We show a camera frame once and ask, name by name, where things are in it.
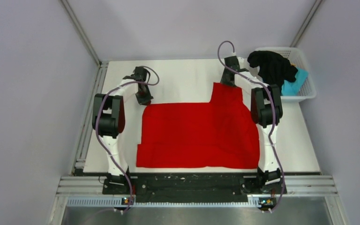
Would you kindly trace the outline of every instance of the plastic basket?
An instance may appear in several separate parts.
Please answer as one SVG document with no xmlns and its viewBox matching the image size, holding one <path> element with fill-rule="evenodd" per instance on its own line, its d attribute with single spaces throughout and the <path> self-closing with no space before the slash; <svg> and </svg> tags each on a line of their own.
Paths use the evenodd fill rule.
<svg viewBox="0 0 360 225">
<path fill-rule="evenodd" d="M 316 97 L 316 90 L 313 83 L 313 78 L 311 75 L 311 70 L 309 64 L 307 63 L 304 53 L 298 48 L 290 47 L 263 47 L 257 48 L 255 51 L 272 51 L 278 54 L 281 54 L 283 57 L 289 59 L 292 64 L 295 64 L 297 67 L 302 68 L 308 72 L 308 77 L 304 82 L 303 86 L 299 90 L 297 96 L 281 96 L 282 102 L 300 102 L 308 98 Z M 257 74 L 256 68 L 249 68 L 250 73 L 253 75 Z"/>
</svg>

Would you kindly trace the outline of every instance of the white wall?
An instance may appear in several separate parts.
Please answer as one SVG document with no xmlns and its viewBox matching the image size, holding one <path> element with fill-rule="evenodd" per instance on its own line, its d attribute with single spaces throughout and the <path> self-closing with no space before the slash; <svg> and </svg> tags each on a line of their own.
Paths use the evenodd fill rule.
<svg viewBox="0 0 360 225">
<path fill-rule="evenodd" d="M 103 60 L 215 58 L 223 40 L 248 56 L 289 46 L 314 0 L 69 0 Z"/>
<path fill-rule="evenodd" d="M 58 0 L 0 0 L 0 225 L 46 223 L 96 69 Z"/>
<path fill-rule="evenodd" d="M 351 224 L 360 224 L 360 2 L 327 0 L 300 48 L 318 92 L 302 109 L 320 166 L 333 175 Z"/>
</svg>

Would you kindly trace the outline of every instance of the black cloth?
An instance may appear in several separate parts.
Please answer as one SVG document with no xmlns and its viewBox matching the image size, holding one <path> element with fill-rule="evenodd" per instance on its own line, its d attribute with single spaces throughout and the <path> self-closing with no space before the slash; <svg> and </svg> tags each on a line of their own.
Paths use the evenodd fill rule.
<svg viewBox="0 0 360 225">
<path fill-rule="evenodd" d="M 276 52 L 254 51 L 249 55 L 247 61 L 252 68 L 260 66 L 259 76 L 267 84 L 276 84 L 282 88 L 284 80 L 296 81 L 297 68 Z"/>
</svg>

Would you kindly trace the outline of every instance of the red cloth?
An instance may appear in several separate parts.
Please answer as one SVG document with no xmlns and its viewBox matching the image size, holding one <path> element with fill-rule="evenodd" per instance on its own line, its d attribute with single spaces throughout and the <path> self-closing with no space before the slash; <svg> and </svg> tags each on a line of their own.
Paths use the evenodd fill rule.
<svg viewBox="0 0 360 225">
<path fill-rule="evenodd" d="M 149 105 L 142 116 L 138 167 L 257 168 L 259 134 L 242 90 L 214 83 L 209 103 Z"/>
</svg>

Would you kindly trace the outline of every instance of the blue cloth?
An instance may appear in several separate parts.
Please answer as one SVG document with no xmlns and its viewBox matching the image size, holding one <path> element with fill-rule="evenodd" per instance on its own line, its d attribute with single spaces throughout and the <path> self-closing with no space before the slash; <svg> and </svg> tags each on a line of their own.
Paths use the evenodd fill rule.
<svg viewBox="0 0 360 225">
<path fill-rule="evenodd" d="M 297 67 L 297 73 L 295 75 L 296 81 L 289 82 L 284 81 L 284 85 L 282 85 L 282 95 L 283 96 L 296 96 L 299 92 L 300 88 L 303 86 L 304 82 L 307 79 L 308 72 L 304 69 L 300 69 Z"/>
</svg>

